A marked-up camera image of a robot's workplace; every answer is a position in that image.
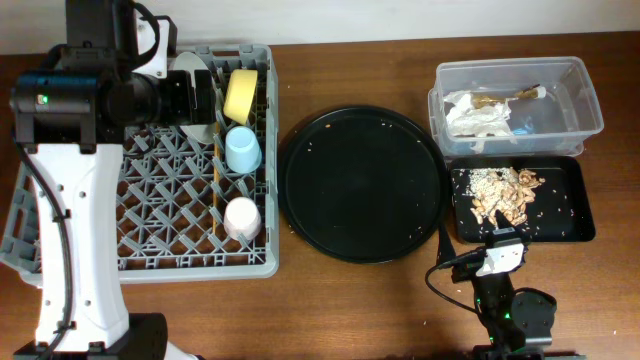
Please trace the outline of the food scraps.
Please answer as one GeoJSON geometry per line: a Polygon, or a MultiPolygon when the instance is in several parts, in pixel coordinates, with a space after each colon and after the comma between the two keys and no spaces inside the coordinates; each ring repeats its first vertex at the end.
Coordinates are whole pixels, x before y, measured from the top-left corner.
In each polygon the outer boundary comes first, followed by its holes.
{"type": "Polygon", "coordinates": [[[536,199],[535,189],[546,182],[534,171],[513,167],[471,169],[469,180],[466,194],[472,200],[471,213],[479,225],[488,221],[494,227],[498,227],[498,212],[514,226],[525,223],[527,205],[536,199]]]}

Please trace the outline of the yellow bowl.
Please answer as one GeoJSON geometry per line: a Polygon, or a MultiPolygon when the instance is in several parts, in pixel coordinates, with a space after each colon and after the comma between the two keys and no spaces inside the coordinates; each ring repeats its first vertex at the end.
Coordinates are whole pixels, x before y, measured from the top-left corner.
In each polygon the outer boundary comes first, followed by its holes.
{"type": "Polygon", "coordinates": [[[240,125],[247,123],[257,82],[257,70],[237,69],[231,73],[223,107],[226,117],[240,125]]]}

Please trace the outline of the blue plastic cup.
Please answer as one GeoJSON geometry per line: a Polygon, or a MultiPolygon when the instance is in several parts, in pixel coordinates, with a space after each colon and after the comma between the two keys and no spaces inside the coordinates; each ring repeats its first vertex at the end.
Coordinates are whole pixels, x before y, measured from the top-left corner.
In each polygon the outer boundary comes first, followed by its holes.
{"type": "Polygon", "coordinates": [[[262,161],[256,134],[246,126],[233,127],[225,138],[225,159],[233,172],[247,174],[255,171],[262,161]]]}

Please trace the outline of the gold snack wrapper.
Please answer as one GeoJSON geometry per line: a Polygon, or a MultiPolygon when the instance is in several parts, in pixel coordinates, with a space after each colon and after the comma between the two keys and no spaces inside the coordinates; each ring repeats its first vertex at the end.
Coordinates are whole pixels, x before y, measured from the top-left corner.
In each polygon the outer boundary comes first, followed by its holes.
{"type": "Polygon", "coordinates": [[[509,101],[525,100],[525,99],[542,99],[546,96],[547,90],[544,86],[536,84],[527,89],[518,91],[509,96],[497,96],[497,95],[478,95],[473,94],[471,97],[471,103],[476,109],[483,108],[485,106],[494,106],[496,104],[506,104],[509,101]]]}

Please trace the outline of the pink plastic cup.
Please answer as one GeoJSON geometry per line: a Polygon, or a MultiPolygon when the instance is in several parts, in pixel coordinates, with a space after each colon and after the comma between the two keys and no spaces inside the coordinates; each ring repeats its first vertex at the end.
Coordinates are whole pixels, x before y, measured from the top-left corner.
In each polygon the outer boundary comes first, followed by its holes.
{"type": "Polygon", "coordinates": [[[229,237],[254,240],[261,229],[262,218],[253,200],[247,197],[232,199],[225,208],[223,226],[229,237]]]}

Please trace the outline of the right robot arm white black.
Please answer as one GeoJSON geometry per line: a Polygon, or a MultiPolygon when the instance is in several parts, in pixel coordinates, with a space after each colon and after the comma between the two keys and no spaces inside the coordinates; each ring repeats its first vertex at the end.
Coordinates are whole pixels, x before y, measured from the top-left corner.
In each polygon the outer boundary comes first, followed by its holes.
{"type": "Polygon", "coordinates": [[[490,232],[483,246],[456,254],[444,224],[439,226],[436,264],[425,274],[431,291],[449,303],[475,314],[487,330],[490,343],[476,345],[465,355],[477,360],[581,359],[577,353],[547,353],[552,344],[551,329],[557,311],[556,299],[541,290],[514,288],[510,274],[525,263],[528,242],[524,234],[502,213],[498,228],[490,232]],[[430,276],[450,269],[454,283],[470,282],[473,305],[467,306],[439,291],[430,276]]]}

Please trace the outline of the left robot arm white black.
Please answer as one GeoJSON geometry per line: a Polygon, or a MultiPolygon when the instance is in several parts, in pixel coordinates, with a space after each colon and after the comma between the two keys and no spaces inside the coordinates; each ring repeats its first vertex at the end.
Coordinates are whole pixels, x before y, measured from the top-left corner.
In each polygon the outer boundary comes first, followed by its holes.
{"type": "Polygon", "coordinates": [[[176,32],[135,1],[70,1],[67,40],[10,97],[36,188],[42,305],[19,359],[181,359],[160,313],[130,313],[117,266],[116,195],[130,127],[211,124],[204,70],[149,75],[176,32]]]}

